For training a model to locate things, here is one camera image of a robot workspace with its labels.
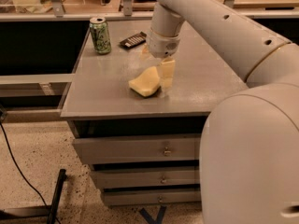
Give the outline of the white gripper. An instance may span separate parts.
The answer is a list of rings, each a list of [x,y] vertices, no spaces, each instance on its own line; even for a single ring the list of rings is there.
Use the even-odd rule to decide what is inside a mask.
[[[147,45],[141,50],[140,58],[142,60],[147,60],[150,55],[155,58],[165,58],[158,65],[160,85],[163,92],[172,87],[176,61],[168,56],[177,52],[179,41],[179,36],[162,36],[150,29],[146,38]]]

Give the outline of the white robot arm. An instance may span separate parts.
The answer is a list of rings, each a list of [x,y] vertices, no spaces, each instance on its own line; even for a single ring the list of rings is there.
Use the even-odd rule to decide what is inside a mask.
[[[200,140],[205,224],[299,224],[298,47],[216,0],[156,0],[149,52],[178,49],[187,22],[247,85],[209,114]]]

